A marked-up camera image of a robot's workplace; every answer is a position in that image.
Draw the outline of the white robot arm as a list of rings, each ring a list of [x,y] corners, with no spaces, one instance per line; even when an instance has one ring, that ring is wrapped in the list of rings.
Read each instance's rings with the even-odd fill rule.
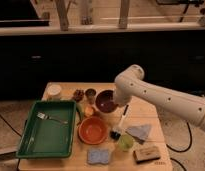
[[[176,114],[205,132],[205,98],[147,83],[144,75],[144,70],[134,64],[115,77],[113,99],[119,107],[135,96]]]

